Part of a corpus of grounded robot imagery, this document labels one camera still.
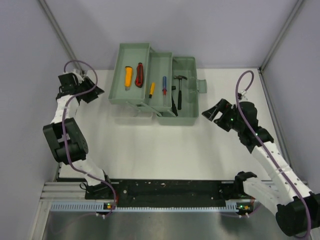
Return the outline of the steel claw hammer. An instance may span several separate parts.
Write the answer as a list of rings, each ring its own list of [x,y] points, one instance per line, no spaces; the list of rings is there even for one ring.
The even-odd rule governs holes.
[[[178,110],[182,109],[182,81],[183,80],[188,80],[186,76],[183,75],[175,75],[174,79],[177,79],[179,81],[179,88],[178,88]]]

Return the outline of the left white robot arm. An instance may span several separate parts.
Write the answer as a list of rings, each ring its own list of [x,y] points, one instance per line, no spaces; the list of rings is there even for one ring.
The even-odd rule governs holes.
[[[88,76],[75,71],[65,72],[58,79],[57,109],[53,120],[42,129],[50,151],[56,162],[69,165],[83,175],[88,193],[109,198],[114,187],[107,182],[105,172],[88,157],[88,143],[75,120],[81,102],[88,104],[105,91],[95,87]]]

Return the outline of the blue red screwdriver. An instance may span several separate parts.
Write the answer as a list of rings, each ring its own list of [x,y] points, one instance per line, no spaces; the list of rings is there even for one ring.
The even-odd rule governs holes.
[[[166,96],[167,96],[167,77],[162,77],[162,92],[163,92],[163,105],[166,106]]]

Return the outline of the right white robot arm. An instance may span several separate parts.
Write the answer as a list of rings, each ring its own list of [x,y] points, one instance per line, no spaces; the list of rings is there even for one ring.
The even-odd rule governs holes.
[[[256,174],[239,172],[233,185],[237,197],[249,195],[257,199],[275,216],[279,228],[289,237],[309,234],[320,226],[320,195],[305,185],[282,157],[273,137],[259,125],[258,111],[252,102],[231,104],[222,98],[202,115],[226,132],[236,131],[240,142],[276,186],[273,190]]]

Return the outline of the orange handle screwdriver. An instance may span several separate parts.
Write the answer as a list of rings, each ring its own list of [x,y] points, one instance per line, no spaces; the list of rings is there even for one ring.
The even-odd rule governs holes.
[[[150,105],[150,103],[151,103],[151,99],[154,95],[155,87],[156,87],[156,83],[152,82],[150,85],[150,90],[149,90],[149,95],[148,95],[148,103],[147,103],[148,105]]]

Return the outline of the green clear-lid tool box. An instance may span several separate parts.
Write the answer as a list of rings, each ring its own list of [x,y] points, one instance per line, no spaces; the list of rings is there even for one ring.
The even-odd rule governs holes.
[[[138,63],[143,64],[142,88],[135,85]],[[125,90],[125,67],[133,69],[131,87]],[[179,80],[174,76],[185,76],[182,81],[182,105],[178,110]],[[167,77],[166,106],[163,98],[163,76]],[[155,89],[148,105],[151,83]],[[173,99],[178,116],[172,112],[172,86],[176,86]],[[163,126],[193,126],[199,117],[199,95],[207,92],[207,82],[198,79],[196,59],[193,56],[175,56],[172,52],[157,52],[150,43],[121,43],[119,45],[113,80],[108,100],[119,105],[123,116],[137,119],[142,114],[155,116]]]

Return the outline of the black mallet hammer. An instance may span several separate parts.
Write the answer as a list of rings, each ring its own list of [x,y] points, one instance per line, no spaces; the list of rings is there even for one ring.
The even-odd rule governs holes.
[[[174,114],[175,117],[178,116],[178,110],[177,110],[177,107],[176,107],[176,104],[175,104],[175,101],[174,101],[174,96],[173,96],[173,92],[176,90],[176,86],[173,85],[171,87],[171,110]]]

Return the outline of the red black utility knife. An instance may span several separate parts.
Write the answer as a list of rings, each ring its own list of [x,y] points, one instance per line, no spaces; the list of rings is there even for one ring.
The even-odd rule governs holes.
[[[142,88],[144,84],[144,66],[142,62],[139,62],[136,68],[135,86]]]

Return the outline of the yellow black utility knife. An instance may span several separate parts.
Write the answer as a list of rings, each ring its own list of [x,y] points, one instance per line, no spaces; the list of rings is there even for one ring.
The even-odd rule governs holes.
[[[126,66],[125,77],[124,77],[124,87],[126,91],[128,91],[131,88],[132,75],[133,75],[133,68],[131,66]]]

